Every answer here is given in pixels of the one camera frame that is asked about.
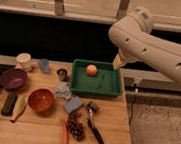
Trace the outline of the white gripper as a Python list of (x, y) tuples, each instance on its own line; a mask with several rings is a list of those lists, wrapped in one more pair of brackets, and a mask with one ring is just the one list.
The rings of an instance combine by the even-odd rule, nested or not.
[(113, 60), (113, 69), (114, 70), (118, 70), (121, 69), (126, 63), (135, 63), (137, 62), (137, 59), (130, 54), (127, 50), (124, 49), (119, 49), (118, 50), (118, 55), (115, 56), (114, 60)]

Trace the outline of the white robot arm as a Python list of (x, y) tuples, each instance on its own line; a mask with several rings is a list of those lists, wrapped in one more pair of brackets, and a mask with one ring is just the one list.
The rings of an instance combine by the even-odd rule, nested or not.
[(181, 45), (151, 35), (153, 16), (137, 7), (109, 29), (108, 37), (118, 47), (115, 70), (141, 61), (181, 85)]

